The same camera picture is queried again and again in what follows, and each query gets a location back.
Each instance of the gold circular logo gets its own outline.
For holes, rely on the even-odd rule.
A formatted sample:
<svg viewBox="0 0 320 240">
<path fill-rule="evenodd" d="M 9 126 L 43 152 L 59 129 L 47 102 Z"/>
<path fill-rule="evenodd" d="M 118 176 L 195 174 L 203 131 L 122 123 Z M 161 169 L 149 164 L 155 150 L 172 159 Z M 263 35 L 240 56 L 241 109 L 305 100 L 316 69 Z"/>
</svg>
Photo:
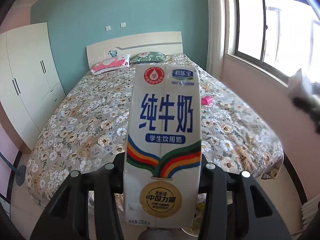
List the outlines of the gold circular logo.
<svg viewBox="0 0 320 240">
<path fill-rule="evenodd" d="M 182 196 L 177 187 L 171 183 L 154 181 L 142 189 L 140 204 L 151 216 L 166 218 L 181 208 Z"/>
</svg>

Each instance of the drawer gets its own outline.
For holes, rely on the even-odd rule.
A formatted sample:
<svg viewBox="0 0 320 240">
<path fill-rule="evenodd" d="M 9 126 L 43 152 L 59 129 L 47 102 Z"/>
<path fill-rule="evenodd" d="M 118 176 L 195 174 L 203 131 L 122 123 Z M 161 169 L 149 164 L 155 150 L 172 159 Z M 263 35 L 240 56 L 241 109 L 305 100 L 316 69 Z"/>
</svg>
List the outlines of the drawer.
<svg viewBox="0 0 320 240">
<path fill-rule="evenodd" d="M 38 129 L 41 131 L 51 118 L 54 111 L 58 108 L 61 102 L 66 97 L 61 83 L 55 85 L 48 94 L 41 100 L 41 122 L 39 123 Z"/>
</svg>

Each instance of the pillow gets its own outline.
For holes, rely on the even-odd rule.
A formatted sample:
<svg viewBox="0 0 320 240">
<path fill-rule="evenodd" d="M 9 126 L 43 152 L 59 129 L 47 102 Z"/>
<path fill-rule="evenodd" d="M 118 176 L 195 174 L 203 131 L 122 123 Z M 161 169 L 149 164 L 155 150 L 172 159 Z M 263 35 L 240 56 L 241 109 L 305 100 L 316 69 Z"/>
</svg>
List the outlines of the pillow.
<svg viewBox="0 0 320 240">
<path fill-rule="evenodd" d="M 161 52 L 142 52 L 134 56 L 131 63 L 151 63 L 164 61 L 164 54 Z"/>
<path fill-rule="evenodd" d="M 98 62 L 92 68 L 91 73 L 93 75 L 99 75 L 107 71 L 129 67 L 129 60 L 130 60 L 129 54 L 125 54 L 123 57 L 116 56 L 116 57 L 107 58 L 104 61 Z"/>
</svg>

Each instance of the green floral pillow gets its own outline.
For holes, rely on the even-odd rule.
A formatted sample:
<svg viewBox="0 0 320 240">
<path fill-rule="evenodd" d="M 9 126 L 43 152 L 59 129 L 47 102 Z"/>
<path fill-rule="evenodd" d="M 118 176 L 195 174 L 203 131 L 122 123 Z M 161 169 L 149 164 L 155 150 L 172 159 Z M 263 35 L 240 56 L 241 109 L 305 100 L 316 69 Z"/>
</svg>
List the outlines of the green floral pillow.
<svg viewBox="0 0 320 240">
<path fill-rule="evenodd" d="M 134 56 L 130 63 L 150 63 L 164 61 L 164 54 L 161 52 L 142 52 Z"/>
</svg>

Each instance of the pink wall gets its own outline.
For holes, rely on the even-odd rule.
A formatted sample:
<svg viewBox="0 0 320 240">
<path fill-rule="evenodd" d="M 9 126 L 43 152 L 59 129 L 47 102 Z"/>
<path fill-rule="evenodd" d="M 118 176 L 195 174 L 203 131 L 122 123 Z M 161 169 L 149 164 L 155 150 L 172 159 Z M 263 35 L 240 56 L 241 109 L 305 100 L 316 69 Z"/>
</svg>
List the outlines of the pink wall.
<svg viewBox="0 0 320 240">
<path fill-rule="evenodd" d="M 261 70 L 225 55 L 221 82 L 273 129 L 311 199 L 320 193 L 320 135 L 309 116 L 294 107 L 287 88 Z"/>
<path fill-rule="evenodd" d="M 0 124 L 0 152 L 10 163 L 13 164 L 18 151 L 18 148 L 10 140 L 9 136 Z M 10 172 L 11 169 L 0 158 L 0 193 L 5 197 L 7 196 Z"/>
<path fill-rule="evenodd" d="M 29 25 L 30 10 L 31 7 L 11 8 L 0 26 L 0 33 Z"/>
</svg>

